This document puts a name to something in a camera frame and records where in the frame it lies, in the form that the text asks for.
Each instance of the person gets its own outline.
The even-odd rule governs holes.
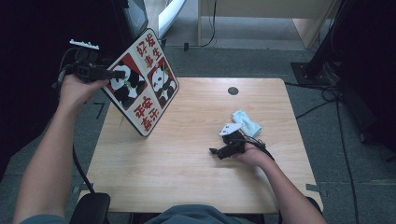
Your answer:
[[[65,76],[60,102],[33,158],[23,174],[13,223],[66,223],[65,205],[71,185],[73,134],[78,113],[108,80],[83,83]],[[326,223],[318,209],[289,181],[276,163],[251,144],[233,158],[260,167],[268,177],[284,223]],[[208,205],[170,208],[148,223],[246,223]]]

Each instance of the gray carpet floor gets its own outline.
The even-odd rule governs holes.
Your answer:
[[[182,11],[180,17],[183,18],[186,14],[187,11]],[[288,22],[284,23],[285,30],[289,29],[294,32],[291,35],[295,35]],[[177,24],[183,29],[184,26],[191,27],[185,20],[176,21],[175,25]],[[176,27],[172,27],[168,32],[169,34],[164,37],[168,40],[164,51],[177,77],[279,77],[295,83],[290,63],[309,62],[316,49],[316,47],[304,49],[301,43],[295,41],[295,37],[287,44],[284,33],[281,35],[285,36],[282,37],[285,41],[275,41],[276,44],[269,40],[260,43],[260,48],[249,48],[244,46],[246,41],[232,38],[233,47],[230,47],[229,42],[219,38],[221,36],[219,32],[216,46],[190,48],[184,51],[177,46],[181,46],[184,42],[192,44],[194,40],[186,35],[177,35],[179,30]],[[287,86],[287,90],[296,116],[324,102],[321,91],[294,86]],[[85,105],[78,118],[75,143],[85,172],[91,162],[109,104],[106,96],[99,91]],[[347,105],[340,102],[339,111],[346,154],[342,147],[335,103],[326,104],[297,120],[319,186],[325,219],[329,223],[355,223],[352,187],[347,171],[348,160],[356,190],[360,223],[396,223],[396,163],[385,162],[385,159],[394,154],[382,146],[362,144],[361,132]],[[40,139],[41,136],[18,152],[8,166],[0,184],[0,223],[10,223],[12,220],[21,175]],[[78,188],[82,182],[77,170],[74,170],[73,188],[70,189],[70,200],[67,204],[67,218],[70,218],[76,206]],[[266,223],[277,223],[277,215],[264,217]],[[129,215],[110,213],[109,220],[111,223],[128,223]]]

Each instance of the panda illustration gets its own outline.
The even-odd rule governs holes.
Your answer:
[[[156,92],[156,96],[161,106],[165,106],[166,102],[175,93],[176,82],[169,77],[164,66],[157,68],[152,75],[152,87]]]
[[[136,71],[120,61],[114,68],[116,71],[124,71],[125,78],[112,78],[110,79],[111,87],[114,90],[114,95],[119,103],[127,109],[134,103],[134,100],[145,89],[145,79]]]

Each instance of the light wood tabletop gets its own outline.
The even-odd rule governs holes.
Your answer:
[[[244,110],[262,126],[261,139],[277,164],[321,208],[304,143],[283,80],[180,77],[179,91],[149,137],[142,137],[111,105],[88,178],[111,197],[110,212],[161,213],[199,203],[223,213],[277,213],[265,174],[209,148],[224,147],[219,131]],[[228,93],[236,87],[238,94]]]

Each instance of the person's right arm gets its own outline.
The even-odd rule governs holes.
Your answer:
[[[258,166],[265,172],[284,223],[326,223],[321,213],[291,183],[279,166],[258,148],[246,144],[245,153],[233,157],[246,164]]]

